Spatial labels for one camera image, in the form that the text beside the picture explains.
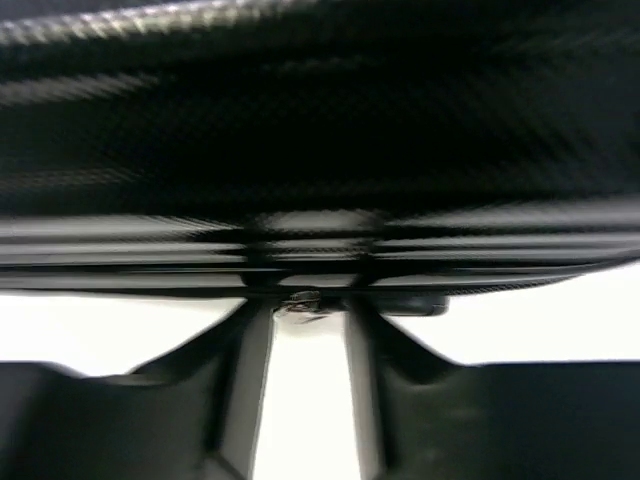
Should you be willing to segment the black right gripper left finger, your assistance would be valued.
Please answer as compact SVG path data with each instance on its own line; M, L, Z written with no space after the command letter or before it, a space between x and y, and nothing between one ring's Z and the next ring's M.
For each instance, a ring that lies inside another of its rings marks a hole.
M249 300L134 372L1 367L5 479L248 479L272 304Z

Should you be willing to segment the silver zipper pull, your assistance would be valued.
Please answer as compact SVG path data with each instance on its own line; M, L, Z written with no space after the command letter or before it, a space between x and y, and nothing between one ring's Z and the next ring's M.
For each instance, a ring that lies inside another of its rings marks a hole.
M274 320L285 325L303 325L327 315L321 293L313 290L294 293L273 311Z

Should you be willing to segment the black hard-shell suitcase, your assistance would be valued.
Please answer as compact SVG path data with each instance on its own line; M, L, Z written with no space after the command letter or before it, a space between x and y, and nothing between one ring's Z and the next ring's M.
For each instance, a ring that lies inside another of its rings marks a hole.
M490 292L639 258L635 1L5 1L1 285Z

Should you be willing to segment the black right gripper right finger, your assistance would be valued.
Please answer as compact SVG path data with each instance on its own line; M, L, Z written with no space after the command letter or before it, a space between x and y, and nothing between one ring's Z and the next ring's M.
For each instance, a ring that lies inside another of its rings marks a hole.
M639 366L462 366L362 298L346 306L365 479L635 479Z

